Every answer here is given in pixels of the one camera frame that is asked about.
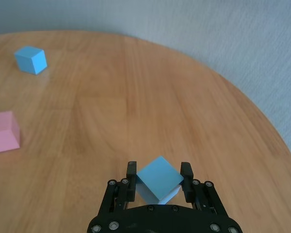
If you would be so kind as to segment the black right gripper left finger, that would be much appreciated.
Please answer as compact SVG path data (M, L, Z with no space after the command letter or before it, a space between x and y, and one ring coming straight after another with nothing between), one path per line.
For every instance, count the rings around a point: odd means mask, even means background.
M109 180L106 191L101 202L100 213L109 214L124 211L129 202L135 201L137 162L129 161L127 165L126 177L119 182Z

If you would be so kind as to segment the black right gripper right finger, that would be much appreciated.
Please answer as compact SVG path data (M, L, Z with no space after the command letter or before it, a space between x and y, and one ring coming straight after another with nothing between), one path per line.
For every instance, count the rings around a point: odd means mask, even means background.
M188 162L181 163L180 174L183 177L181 187L187 203L190 203L194 209L205 213L227 216L213 182L202 183L195 179L191 164Z

